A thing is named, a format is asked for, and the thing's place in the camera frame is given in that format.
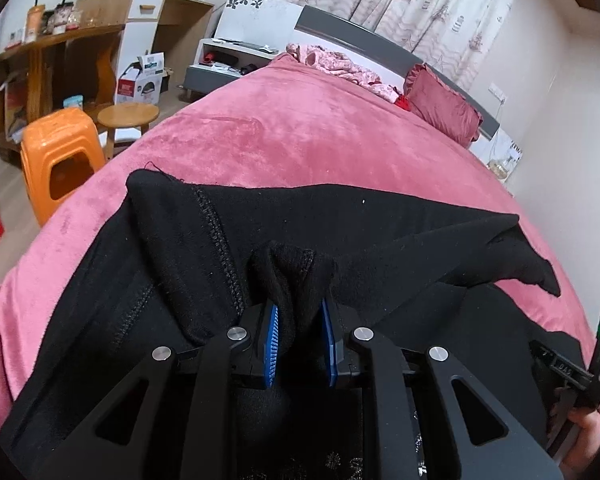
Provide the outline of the person's right hand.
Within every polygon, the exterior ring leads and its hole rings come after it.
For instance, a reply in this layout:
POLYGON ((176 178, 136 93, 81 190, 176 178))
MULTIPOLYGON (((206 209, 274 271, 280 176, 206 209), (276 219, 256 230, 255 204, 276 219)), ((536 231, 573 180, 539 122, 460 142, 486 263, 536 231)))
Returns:
POLYGON ((600 450, 600 413, 589 408, 572 408, 568 420, 580 429, 576 442, 559 465, 564 479, 577 479, 600 450))

